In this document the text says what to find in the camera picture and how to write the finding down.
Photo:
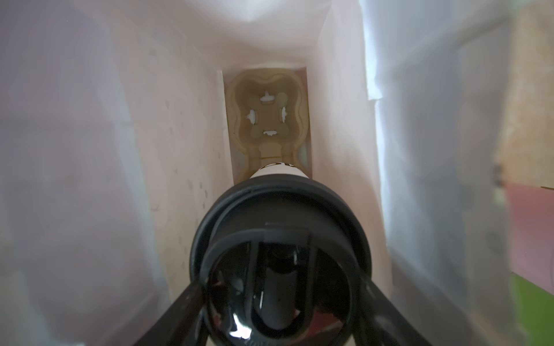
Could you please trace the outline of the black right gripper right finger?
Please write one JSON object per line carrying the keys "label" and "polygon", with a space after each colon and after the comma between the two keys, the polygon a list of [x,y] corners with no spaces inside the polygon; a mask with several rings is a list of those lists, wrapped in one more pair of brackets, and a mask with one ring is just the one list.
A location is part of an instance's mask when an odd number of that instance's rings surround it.
{"label": "black right gripper right finger", "polygon": [[356,315],[353,325],[353,339],[356,345],[431,345],[365,273],[360,277]]}

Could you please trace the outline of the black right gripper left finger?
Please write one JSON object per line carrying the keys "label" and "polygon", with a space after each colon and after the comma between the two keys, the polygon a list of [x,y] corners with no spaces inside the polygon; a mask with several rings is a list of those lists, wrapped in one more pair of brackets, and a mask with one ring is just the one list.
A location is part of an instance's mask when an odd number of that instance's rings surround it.
{"label": "black right gripper left finger", "polygon": [[206,345],[208,330],[203,322],[203,306],[203,286],[193,281],[134,345]]}

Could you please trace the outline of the black cup lid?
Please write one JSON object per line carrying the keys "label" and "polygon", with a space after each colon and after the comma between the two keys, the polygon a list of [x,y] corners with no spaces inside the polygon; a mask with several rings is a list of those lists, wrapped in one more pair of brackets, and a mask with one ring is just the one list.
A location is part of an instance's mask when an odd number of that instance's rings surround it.
{"label": "black cup lid", "polygon": [[369,243],[325,185],[290,174],[246,180],[200,223],[191,277],[216,345],[344,345],[358,315]]}

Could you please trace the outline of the white paper cup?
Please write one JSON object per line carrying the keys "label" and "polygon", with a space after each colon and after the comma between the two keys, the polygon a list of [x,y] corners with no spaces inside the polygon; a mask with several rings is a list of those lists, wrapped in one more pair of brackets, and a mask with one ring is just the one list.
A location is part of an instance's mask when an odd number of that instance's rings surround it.
{"label": "white paper cup", "polygon": [[257,170],[250,178],[253,179],[256,177],[262,177],[271,174],[288,174],[308,178],[308,176],[301,169],[294,166],[293,164],[287,164],[284,162],[267,164]]}

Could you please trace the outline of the cartoon animal gift bag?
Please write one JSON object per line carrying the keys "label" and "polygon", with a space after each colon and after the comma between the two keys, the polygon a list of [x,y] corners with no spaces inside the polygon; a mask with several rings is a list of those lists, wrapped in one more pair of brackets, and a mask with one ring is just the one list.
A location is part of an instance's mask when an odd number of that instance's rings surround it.
{"label": "cartoon animal gift bag", "polygon": [[197,281],[196,232],[240,184],[225,89],[266,68],[304,83],[308,179],[408,322],[525,344],[493,164],[514,6],[3,1],[1,344],[134,345]]}

